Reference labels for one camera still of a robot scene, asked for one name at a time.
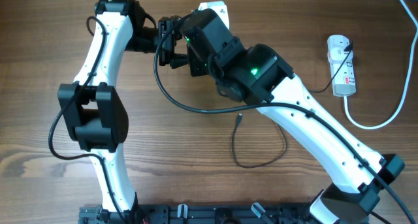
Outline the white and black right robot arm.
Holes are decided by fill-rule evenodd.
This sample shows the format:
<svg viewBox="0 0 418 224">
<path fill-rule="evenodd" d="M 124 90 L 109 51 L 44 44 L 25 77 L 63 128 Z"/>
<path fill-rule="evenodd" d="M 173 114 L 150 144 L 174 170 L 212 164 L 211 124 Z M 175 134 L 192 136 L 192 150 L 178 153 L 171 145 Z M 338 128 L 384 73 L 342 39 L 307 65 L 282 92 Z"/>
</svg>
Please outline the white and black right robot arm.
<svg viewBox="0 0 418 224">
<path fill-rule="evenodd" d="M 404 162 L 382 155 L 345 129 L 311 95 L 302 80 L 272 48 L 245 48 L 212 9 L 186 18 L 179 28 L 189 51 L 217 92 L 254 108 L 275 121 L 310 152 L 330 176 L 331 184 L 312 202 L 309 213 L 320 223 L 359 223 L 390 190 Z"/>
</svg>

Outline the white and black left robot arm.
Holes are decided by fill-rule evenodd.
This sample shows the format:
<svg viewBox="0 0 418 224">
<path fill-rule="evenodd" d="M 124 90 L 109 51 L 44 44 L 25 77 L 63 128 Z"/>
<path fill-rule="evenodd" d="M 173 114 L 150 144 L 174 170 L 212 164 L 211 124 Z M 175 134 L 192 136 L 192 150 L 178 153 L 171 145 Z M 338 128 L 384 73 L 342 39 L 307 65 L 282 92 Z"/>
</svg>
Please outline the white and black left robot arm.
<svg viewBox="0 0 418 224">
<path fill-rule="evenodd" d="M 93 40 L 87 58 L 73 82 L 58 89 L 61 109 L 50 128 L 48 147 L 53 156 L 65 158 L 53 146 L 54 131 L 63 118 L 71 140 L 83 151 L 68 159 L 90 158 L 103 196 L 104 220 L 123 221 L 138 212 L 138 201 L 123 155 L 129 118 L 116 91 L 122 57 L 126 51 L 154 53 L 180 17 L 155 21 L 137 0 L 99 0 L 94 13 L 87 18 L 96 24 L 88 30 Z"/>
</svg>

